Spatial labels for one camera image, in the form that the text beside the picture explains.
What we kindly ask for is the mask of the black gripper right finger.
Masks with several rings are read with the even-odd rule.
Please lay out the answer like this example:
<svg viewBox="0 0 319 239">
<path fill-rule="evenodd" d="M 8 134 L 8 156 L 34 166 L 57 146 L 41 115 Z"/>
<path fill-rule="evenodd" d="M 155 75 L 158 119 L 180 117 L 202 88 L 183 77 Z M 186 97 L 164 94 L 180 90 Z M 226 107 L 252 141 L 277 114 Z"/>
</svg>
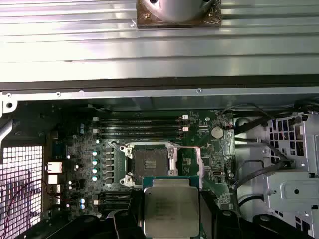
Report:
<svg viewBox="0 0 319 239">
<path fill-rule="evenodd" d="M 200 221 L 207 239 L 311 239 L 281 219 L 259 214 L 247 221 L 232 210 L 222 210 L 215 195 L 200 192 Z"/>
</svg>

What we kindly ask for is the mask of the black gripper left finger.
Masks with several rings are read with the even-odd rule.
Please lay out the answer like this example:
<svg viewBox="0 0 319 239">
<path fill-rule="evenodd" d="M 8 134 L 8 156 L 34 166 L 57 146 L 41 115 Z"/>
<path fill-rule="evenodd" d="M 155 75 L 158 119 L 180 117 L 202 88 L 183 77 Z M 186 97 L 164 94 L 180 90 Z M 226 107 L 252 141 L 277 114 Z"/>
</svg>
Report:
<svg viewBox="0 0 319 239">
<path fill-rule="evenodd" d="M 144 239 L 141 190 L 81 194 L 67 213 L 71 221 L 56 231 L 57 239 Z"/>
</svg>

